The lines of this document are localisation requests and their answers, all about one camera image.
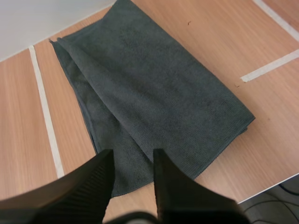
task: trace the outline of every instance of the microfiber towel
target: microfiber towel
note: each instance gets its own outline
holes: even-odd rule
[[[196,178],[254,119],[130,0],[52,44],[96,153],[114,150],[113,196],[153,181],[155,148]]]

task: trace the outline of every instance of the white line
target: white line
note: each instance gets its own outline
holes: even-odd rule
[[[299,41],[299,32],[295,30],[287,21],[281,18],[273,9],[271,9],[263,0],[253,0],[269,17],[278,23],[289,35],[296,41]]]
[[[39,96],[41,99],[43,116],[44,116],[45,123],[46,123],[46,128],[47,128],[47,132],[48,132],[48,138],[49,138],[49,142],[50,142],[50,147],[51,147],[51,151],[52,151],[56,174],[57,174],[57,177],[60,178],[60,177],[64,176],[64,169],[62,167],[62,163],[61,163],[61,159],[60,159],[58,145],[56,142],[54,128],[53,128],[51,115],[50,115],[50,111],[49,111],[49,107],[48,107],[48,102],[47,102],[47,98],[46,98],[46,92],[45,92],[45,88],[43,86],[43,79],[42,79],[41,71],[39,70],[39,67],[38,67],[36,51],[34,49],[34,46],[32,46],[32,45],[29,46],[29,51],[30,51],[30,56],[31,56],[31,61],[32,61],[32,65],[34,68],[34,72],[36,75],[37,88],[38,88]]]
[[[261,75],[264,75],[267,72],[272,71],[272,70],[280,67],[281,65],[284,65],[298,57],[299,57],[299,49],[255,70],[251,73],[248,73],[247,75],[241,77],[240,79],[242,79],[244,82],[248,82],[248,81],[255,79]]]
[[[267,188],[267,189],[265,189],[265,190],[262,190],[261,192],[259,192],[259,193],[255,194],[255,195],[253,195],[253,196],[251,196],[251,197],[249,197],[249,198],[247,198],[247,199],[245,199],[245,200],[239,202],[238,204],[241,204],[241,203],[243,203],[243,202],[245,202],[245,201],[247,201],[247,200],[249,200],[249,199],[251,199],[251,198],[253,198],[253,197],[255,197],[255,196],[257,196],[257,195],[259,195],[259,194],[261,194],[261,193],[263,193],[263,192],[265,192],[265,191],[267,191],[267,190],[269,190],[269,189],[271,189],[271,188],[273,188],[273,187],[275,187],[275,186],[277,186],[277,185],[279,185],[279,184],[285,182],[285,181],[287,181],[287,180],[290,180],[291,178],[293,178],[293,177],[295,177],[295,176],[297,176],[297,175],[299,175],[299,173],[297,173],[297,174],[295,174],[295,175],[293,175],[293,176],[290,176],[289,178],[286,178],[285,180],[283,180],[283,181],[281,181],[281,182],[279,182],[279,183],[276,183],[276,184],[274,184],[273,186],[271,186],[271,187],[269,187],[269,188]]]

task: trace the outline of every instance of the folded towel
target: folded towel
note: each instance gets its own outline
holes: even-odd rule
[[[162,148],[196,178],[254,116],[209,70],[129,0],[52,42],[96,153],[113,149],[113,196],[153,180]]]

